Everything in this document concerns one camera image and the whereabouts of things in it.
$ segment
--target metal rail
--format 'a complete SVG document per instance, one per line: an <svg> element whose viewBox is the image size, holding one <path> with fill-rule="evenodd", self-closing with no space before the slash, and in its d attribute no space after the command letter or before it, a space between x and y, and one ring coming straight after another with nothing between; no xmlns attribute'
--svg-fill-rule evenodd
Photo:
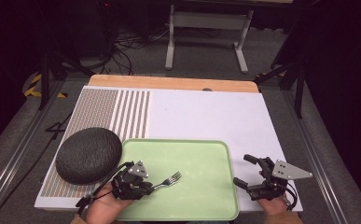
<svg viewBox="0 0 361 224"><path fill-rule="evenodd" d="M326 204L328 206L329 212L335 223L348 223L346 217L340 207L340 203L337 200L337 196L335 195L334 189L326 175L326 172L323 168L322 163L316 153L316 149L312 143L311 137L308 131L305 128L305 125L302 119L299 119L295 109L294 109L294 99L290 93L290 91L282 91L283 96L285 98L286 105L291 112L293 120L296 122L297 128L299 129L299 133L302 137L303 142L305 143L306 152L308 160L313 169L314 176L319 184L320 190L325 197Z"/></svg>
<svg viewBox="0 0 361 224"><path fill-rule="evenodd" d="M35 139L36 131L40 127L40 124L42 123L44 117L47 115L49 108L58 93L60 92L62 85L63 82L61 81L56 81L53 84L53 88L50 91L50 100L47 102L46 106L44 106L42 110L37 111L30 127L25 133L25 136L21 139L21 142L18 144L17 149L9 160L7 166L0 174L0 201L5 195L7 188L11 183L12 179L14 178L15 174L17 173L18 169L20 168L21 163L30 148L30 145Z"/></svg>

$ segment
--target dark background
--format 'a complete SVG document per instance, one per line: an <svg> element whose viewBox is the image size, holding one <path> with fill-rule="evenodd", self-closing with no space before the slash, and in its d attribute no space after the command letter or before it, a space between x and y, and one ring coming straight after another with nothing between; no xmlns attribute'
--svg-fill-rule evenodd
<svg viewBox="0 0 361 224"><path fill-rule="evenodd" d="M305 37L319 39L305 64L306 82L331 138L361 189L361 1L322 2L328 3L324 5L327 9L324 20L303 18L300 28L290 34L278 63L288 63L297 58L299 51L310 44ZM25 14L24 7L14 1L0 1L0 133L24 103L22 85L28 76L39 70L40 57L46 47L42 47L41 36L35 33L35 24L30 20L31 15ZM155 7L145 11L149 21L142 24L150 27L142 33L158 26L157 20L166 17L160 14L162 11L167 10ZM258 29L288 29L292 21L291 18L275 17L273 14L269 17L263 15L256 11L252 26ZM54 27L63 30L59 32L63 35L52 36L55 41L51 39L53 42L50 43L57 50L77 59L85 54L99 57L106 49L95 44L110 35L104 31L92 31L104 30L101 20L89 25L91 33L98 35L88 37L89 41L83 45L83 42L76 43L72 39L77 34L68 26L67 22L71 20L62 19L66 22Z"/></svg>

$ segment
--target round felt bowl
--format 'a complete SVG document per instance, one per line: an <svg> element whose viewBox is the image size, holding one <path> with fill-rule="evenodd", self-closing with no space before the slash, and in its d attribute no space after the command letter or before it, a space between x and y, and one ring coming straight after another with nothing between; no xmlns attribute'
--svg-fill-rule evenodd
<svg viewBox="0 0 361 224"><path fill-rule="evenodd" d="M74 133L61 145L55 166L58 175L75 185L96 183L117 168L122 155L118 136L104 128Z"/></svg>

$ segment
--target white stand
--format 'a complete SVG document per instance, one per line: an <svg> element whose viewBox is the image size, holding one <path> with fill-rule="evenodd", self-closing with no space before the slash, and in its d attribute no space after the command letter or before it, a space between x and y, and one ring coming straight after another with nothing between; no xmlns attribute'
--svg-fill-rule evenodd
<svg viewBox="0 0 361 224"><path fill-rule="evenodd" d="M174 64L174 27L194 27L241 30L241 36L239 41L234 43L234 48L242 73L247 73L248 69L243 56L242 47L252 16L253 10L249 10L246 15L174 12L174 5L171 5L169 18L169 43L168 51L166 53L165 69L171 70Z"/></svg>

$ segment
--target black clamp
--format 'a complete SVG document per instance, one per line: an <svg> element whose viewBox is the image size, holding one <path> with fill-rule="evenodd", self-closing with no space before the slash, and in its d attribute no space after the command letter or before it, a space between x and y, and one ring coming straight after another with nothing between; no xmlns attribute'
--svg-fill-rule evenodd
<svg viewBox="0 0 361 224"><path fill-rule="evenodd" d="M282 197L287 191L293 197L293 202L286 200L288 210L292 210L298 201L298 195L294 188L288 184L288 180L294 180L305 177L312 177L311 173L303 171L284 161L277 161L276 164L267 157L258 159L251 155L244 155L243 159L261 167L260 174L265 180L260 185L248 186L248 184L238 177L233 178L233 183L241 189L246 190L252 201L259 199L272 200Z"/></svg>
<svg viewBox="0 0 361 224"><path fill-rule="evenodd" d="M125 162L108 175L92 194L87 194L78 201L76 207L78 207L77 213L79 215L81 215L86 206L99 199L97 197L98 192L112 177L111 186L113 190L111 193L118 199L140 200L143 196L149 195L154 191L151 183L144 182L144 178L148 178L148 173L143 162L138 161L136 164L133 161Z"/></svg>

